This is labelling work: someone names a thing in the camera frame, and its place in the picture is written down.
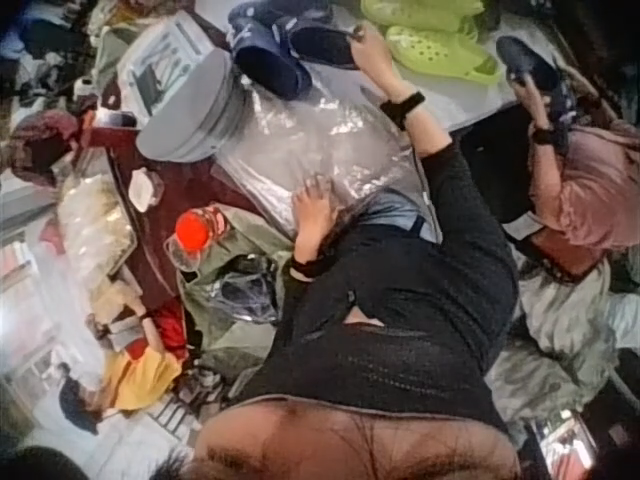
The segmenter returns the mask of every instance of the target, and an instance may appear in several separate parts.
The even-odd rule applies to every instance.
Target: watch
[[[425,100],[426,98],[421,92],[416,92],[400,103],[393,103],[391,100],[386,101],[380,105],[380,110],[404,132],[406,130],[404,122],[407,115]]]
[[[553,130],[547,130],[545,128],[536,128],[531,135],[531,140],[536,145],[553,145],[554,135]]]

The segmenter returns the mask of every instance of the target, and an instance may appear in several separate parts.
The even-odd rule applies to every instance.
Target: hand
[[[358,25],[354,31],[357,39],[351,38],[351,54],[358,68],[386,92],[389,84],[400,77],[393,70],[391,50],[382,34],[368,22]]]
[[[85,318],[84,320],[84,324],[89,329],[91,335],[93,335],[94,338],[98,339],[103,335],[104,329],[101,325],[98,325],[96,316],[93,313],[87,315],[87,318]]]
[[[509,80],[509,85],[516,94],[516,98],[527,109],[533,121],[538,128],[549,129],[551,124],[547,116],[546,104],[548,99],[544,99],[538,87],[533,83],[531,75],[524,76],[525,86],[523,87],[514,80]]]
[[[296,260],[314,260],[324,238],[336,224],[341,208],[336,206],[330,179],[315,175],[293,195],[293,214],[298,226]]]

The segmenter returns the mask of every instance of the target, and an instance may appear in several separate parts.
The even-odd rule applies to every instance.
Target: bag
[[[522,240],[506,235],[520,253],[559,283],[580,283],[605,257],[605,250],[573,245],[562,232],[548,227]]]

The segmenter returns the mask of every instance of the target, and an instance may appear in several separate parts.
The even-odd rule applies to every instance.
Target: bottle
[[[215,205],[191,209],[178,218],[175,233],[165,246],[167,253],[178,269],[194,272],[209,246],[228,229],[227,219]]]

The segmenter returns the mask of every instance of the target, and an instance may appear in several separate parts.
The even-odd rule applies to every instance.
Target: plastic bag
[[[85,154],[84,177],[67,177],[57,205],[67,256],[91,292],[114,273],[136,246],[129,217],[108,170],[106,153]]]
[[[265,255],[240,255],[229,261],[209,287],[213,307],[236,320],[274,323],[277,264]]]
[[[220,147],[217,163],[291,237],[292,192],[313,174],[333,179],[344,206],[415,176],[406,139],[360,94],[361,77],[314,71],[310,97],[297,102],[245,85],[246,112],[234,137]]]

